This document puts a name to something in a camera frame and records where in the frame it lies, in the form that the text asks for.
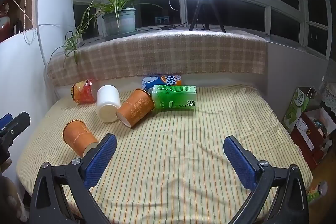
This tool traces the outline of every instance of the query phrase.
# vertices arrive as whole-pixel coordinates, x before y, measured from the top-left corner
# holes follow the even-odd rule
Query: green bottle label
[[[194,109],[196,107],[196,86],[155,85],[152,91],[152,98],[157,109]]]

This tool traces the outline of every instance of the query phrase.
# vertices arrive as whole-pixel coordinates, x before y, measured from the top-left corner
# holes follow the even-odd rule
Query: cup rim
[[[83,121],[81,121],[81,120],[72,120],[72,121],[68,122],[68,123],[64,126],[63,133],[62,133],[63,141],[64,141],[65,143],[67,143],[67,142],[66,142],[65,139],[64,139],[64,131],[65,131],[65,129],[67,128],[67,126],[68,126],[71,122],[82,122],[82,123],[86,126],[86,124],[85,124]]]
[[[155,103],[154,103],[154,100],[153,100],[153,98],[152,98],[152,96],[147,92],[147,91],[145,91],[145,90],[143,90],[143,89],[135,89],[135,90],[141,90],[141,91],[143,91],[143,92],[145,92],[145,93],[147,93],[147,95],[149,96],[149,98],[152,100],[152,102],[153,102],[153,105],[154,105],[154,107],[151,109],[151,111],[155,108]]]

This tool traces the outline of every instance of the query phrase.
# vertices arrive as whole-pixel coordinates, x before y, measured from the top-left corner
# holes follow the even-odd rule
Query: plaid blanket
[[[266,55],[266,41],[243,31],[158,31],[85,45],[78,49],[78,65],[72,53],[66,60],[57,54],[47,71],[55,86],[155,74],[263,74]]]

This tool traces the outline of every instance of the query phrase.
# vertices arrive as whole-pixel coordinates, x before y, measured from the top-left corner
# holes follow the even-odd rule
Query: metal screw
[[[49,166],[49,163],[47,162],[44,162],[42,163],[41,167],[44,169],[44,168],[47,168]]]
[[[74,158],[74,159],[71,161],[71,163],[72,163],[73,165],[80,164],[80,163],[81,163],[81,159],[80,159],[80,158]]]
[[[269,164],[268,161],[266,161],[266,160],[261,160],[259,163],[262,167],[267,167],[268,164]]]

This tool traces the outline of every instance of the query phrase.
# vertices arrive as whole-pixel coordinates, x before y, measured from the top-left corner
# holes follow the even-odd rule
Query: paper cup
[[[118,119],[131,128],[154,109],[154,101],[147,91],[136,89],[117,111]]]
[[[80,120],[71,121],[64,127],[63,139],[80,157],[98,145],[97,139]]]
[[[119,92],[114,86],[105,85],[98,90],[96,114],[103,122],[116,121],[120,106]]]

